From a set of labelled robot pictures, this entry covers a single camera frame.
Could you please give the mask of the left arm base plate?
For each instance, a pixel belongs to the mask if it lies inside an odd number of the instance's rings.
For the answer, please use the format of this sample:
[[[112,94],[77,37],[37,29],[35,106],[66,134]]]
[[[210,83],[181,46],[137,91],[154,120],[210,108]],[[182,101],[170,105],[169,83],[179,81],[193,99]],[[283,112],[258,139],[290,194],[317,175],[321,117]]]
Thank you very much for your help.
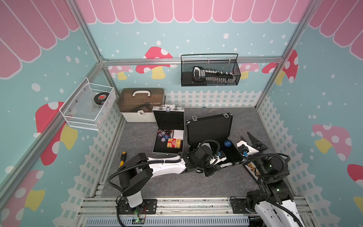
[[[145,199],[141,205],[135,208],[131,208],[129,203],[124,199],[120,199],[120,205],[116,205],[116,211],[120,215],[132,214],[156,214],[157,209],[157,199]]]

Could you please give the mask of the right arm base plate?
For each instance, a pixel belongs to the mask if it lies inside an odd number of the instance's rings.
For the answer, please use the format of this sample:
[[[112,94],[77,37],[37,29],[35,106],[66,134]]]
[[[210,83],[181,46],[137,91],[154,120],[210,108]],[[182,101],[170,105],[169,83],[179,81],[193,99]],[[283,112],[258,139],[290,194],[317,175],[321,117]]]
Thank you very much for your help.
[[[230,197],[229,203],[232,207],[233,214],[254,214],[255,213],[246,207],[245,199]]]

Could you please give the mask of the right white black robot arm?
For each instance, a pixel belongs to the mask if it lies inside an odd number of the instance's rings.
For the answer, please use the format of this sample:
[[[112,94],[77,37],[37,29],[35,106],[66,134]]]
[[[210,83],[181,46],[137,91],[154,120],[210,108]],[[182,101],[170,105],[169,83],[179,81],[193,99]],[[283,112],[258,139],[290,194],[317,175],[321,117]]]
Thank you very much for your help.
[[[282,153],[267,153],[267,145],[250,132],[247,135],[251,145],[241,137],[237,148],[245,164],[254,164],[259,189],[247,192],[246,210],[257,213],[266,227],[303,227],[294,196],[284,182],[290,174],[290,157]]]

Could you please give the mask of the silver aluminium poker case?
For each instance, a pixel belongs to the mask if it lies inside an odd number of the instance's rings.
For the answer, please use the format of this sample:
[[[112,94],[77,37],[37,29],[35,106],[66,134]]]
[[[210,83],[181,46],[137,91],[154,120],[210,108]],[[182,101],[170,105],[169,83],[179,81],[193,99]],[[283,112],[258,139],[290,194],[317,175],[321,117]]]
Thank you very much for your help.
[[[176,105],[153,107],[157,135],[153,147],[156,156],[177,156],[183,152],[185,110]]]

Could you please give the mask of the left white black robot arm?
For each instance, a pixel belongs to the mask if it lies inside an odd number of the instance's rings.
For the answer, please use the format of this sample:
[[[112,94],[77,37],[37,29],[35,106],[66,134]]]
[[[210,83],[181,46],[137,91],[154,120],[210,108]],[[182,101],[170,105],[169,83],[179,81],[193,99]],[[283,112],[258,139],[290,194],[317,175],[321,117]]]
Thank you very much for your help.
[[[196,149],[172,158],[149,158],[139,153],[118,170],[111,174],[106,183],[121,192],[128,205],[134,209],[144,204],[141,190],[153,177],[184,174],[192,171],[212,175],[219,169],[219,164],[227,160],[226,155],[216,140],[206,140]]]

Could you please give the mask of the black poker case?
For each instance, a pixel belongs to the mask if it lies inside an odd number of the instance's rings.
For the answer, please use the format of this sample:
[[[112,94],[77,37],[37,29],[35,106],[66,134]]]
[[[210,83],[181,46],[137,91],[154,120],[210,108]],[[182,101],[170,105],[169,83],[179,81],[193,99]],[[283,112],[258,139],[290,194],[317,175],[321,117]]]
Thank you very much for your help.
[[[221,150],[227,157],[227,160],[221,164],[241,164],[243,162],[243,157],[236,146],[233,143],[231,147],[224,146],[224,141],[230,140],[232,121],[232,113],[222,113],[201,118],[193,116],[192,119],[188,120],[186,123],[189,150],[194,150],[205,140],[215,140],[219,142]]]

